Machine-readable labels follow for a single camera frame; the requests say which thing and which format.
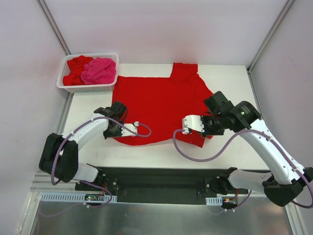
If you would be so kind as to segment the white plastic basket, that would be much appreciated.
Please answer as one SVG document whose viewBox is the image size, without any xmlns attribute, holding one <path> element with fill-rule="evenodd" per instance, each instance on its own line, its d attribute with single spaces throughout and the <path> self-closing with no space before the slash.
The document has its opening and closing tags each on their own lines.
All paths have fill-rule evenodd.
<svg viewBox="0 0 313 235">
<path fill-rule="evenodd" d="M 114 90 L 114 86 L 117 82 L 117 77 L 118 74 L 115 75 L 115 78 L 113 80 L 113 82 L 108 83 L 108 84 L 99 84 L 99 85 L 65 85 L 64 84 L 64 77 L 68 76 L 71 72 L 69 66 L 68 66 L 68 61 L 70 61 L 71 59 L 76 59 L 79 56 L 85 56 L 85 57 L 92 57 L 93 59 L 96 58 L 109 58 L 112 59 L 115 62 L 115 69 L 116 71 L 118 71 L 118 67 L 119 67 L 119 55 L 115 52 L 106 52 L 106 53 L 85 53 L 85 54 L 70 54 L 64 57 L 60 69 L 59 69 L 59 73 L 58 73 L 58 77 L 57 77 L 57 81 L 56 81 L 56 85 L 58 88 L 60 89 L 65 89 L 66 91 L 70 92 L 70 93 L 83 93 L 83 92 L 110 92 Z"/>
</svg>

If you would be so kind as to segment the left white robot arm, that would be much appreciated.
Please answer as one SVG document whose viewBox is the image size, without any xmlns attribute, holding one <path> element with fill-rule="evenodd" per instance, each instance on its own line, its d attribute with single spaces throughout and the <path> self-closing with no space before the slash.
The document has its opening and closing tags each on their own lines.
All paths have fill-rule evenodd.
<svg viewBox="0 0 313 235">
<path fill-rule="evenodd" d="M 53 185 L 71 180 L 86 181 L 92 190 L 99 190 L 104 183 L 99 170 L 79 162 L 79 150 L 101 133 L 120 137 L 127 116 L 127 107 L 115 101 L 110 107 L 97 108 L 85 122 L 67 133 L 48 135 L 39 169 L 51 176 Z"/>
</svg>

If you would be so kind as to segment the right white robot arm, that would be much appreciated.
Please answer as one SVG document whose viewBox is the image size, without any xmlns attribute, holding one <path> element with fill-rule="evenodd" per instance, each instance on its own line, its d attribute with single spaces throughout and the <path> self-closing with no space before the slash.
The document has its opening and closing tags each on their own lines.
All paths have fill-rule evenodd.
<svg viewBox="0 0 313 235">
<path fill-rule="evenodd" d="M 231 130 L 242 137 L 266 163 L 270 171 L 257 173 L 231 167 L 220 176 L 218 186 L 222 193 L 237 188 L 263 192 L 278 206 L 294 202 L 307 188 L 313 191 L 313 169 L 297 162 L 268 129 L 257 109 L 248 101 L 233 105 L 220 91 L 204 100 L 208 116 L 201 117 L 205 134 L 222 135 Z"/>
</svg>

